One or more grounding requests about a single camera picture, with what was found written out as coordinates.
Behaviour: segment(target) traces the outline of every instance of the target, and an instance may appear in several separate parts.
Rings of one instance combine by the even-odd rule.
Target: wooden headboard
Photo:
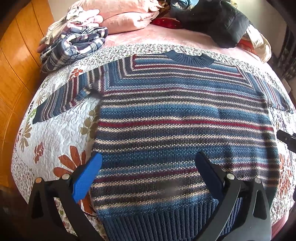
[[[14,186],[10,165],[20,123],[42,81],[36,49],[54,21],[47,0],[27,2],[20,10],[24,0],[18,1],[1,23],[0,185],[6,187]]]

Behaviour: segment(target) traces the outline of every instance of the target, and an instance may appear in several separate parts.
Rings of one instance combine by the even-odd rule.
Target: plaid fabric
[[[41,72],[48,73],[85,58],[104,45],[107,35],[106,27],[71,27],[40,54]]]

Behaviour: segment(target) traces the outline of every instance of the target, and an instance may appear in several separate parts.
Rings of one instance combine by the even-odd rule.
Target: white quilted bedspread
[[[15,183],[27,202],[36,177],[42,177],[46,181],[56,180],[66,170],[73,172],[77,166],[88,160],[95,135],[94,123],[98,119],[100,100],[96,96],[90,96],[69,111],[33,125],[32,120],[37,106],[65,84],[69,78],[85,71],[135,53],[162,53],[171,49],[191,55],[205,53],[224,63],[238,65],[247,72],[265,78],[289,99],[282,83],[271,68],[261,69],[258,65],[248,64],[227,55],[179,45],[135,44],[103,48],[83,60],[51,73],[38,89],[24,116],[15,142],[11,170]],[[296,111],[294,107],[292,108],[294,114],[270,109],[275,132],[281,129],[290,134],[296,133]],[[281,179],[271,209],[273,224],[293,205],[292,195],[296,185],[296,155],[288,151],[286,145],[280,141],[278,141],[278,150],[281,160]],[[69,232],[73,233],[58,199],[56,204],[64,225]],[[96,219],[89,196],[82,200],[80,205],[94,227],[102,233],[104,230]]]

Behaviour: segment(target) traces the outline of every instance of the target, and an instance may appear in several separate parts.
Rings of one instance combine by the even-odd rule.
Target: striped sweater
[[[271,204],[279,157],[267,107],[289,107],[264,80],[204,54],[133,55],[69,81],[33,123],[91,90],[103,100],[93,145],[103,164],[91,196],[111,241],[192,240],[217,205],[195,167],[198,151],[239,179],[261,178]]]

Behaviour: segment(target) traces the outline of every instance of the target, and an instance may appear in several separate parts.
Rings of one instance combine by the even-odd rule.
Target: metal screw
[[[228,174],[227,174],[227,178],[228,178],[229,180],[234,180],[234,175],[233,175],[232,173],[228,173]]]
[[[63,180],[68,180],[70,178],[70,174],[69,173],[65,173],[64,175],[62,175],[62,179]]]
[[[255,178],[255,182],[258,183],[258,184],[260,184],[260,183],[261,183],[260,178],[257,178],[257,177],[256,177],[256,178]]]
[[[38,178],[35,179],[35,182],[36,183],[40,183],[41,181],[42,181],[42,178],[40,178],[40,177],[38,177]]]

